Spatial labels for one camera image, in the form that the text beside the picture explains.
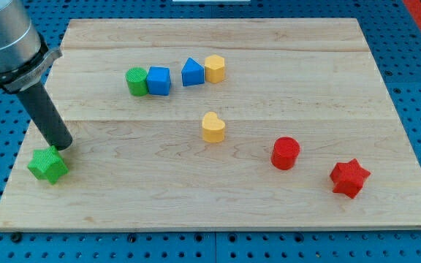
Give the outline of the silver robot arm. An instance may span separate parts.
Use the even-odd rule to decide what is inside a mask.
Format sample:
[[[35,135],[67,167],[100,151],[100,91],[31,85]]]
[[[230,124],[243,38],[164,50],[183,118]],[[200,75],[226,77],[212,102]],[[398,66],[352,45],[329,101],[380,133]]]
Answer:
[[[26,90],[60,57],[61,50],[47,46],[21,1],[0,0],[0,89]]]

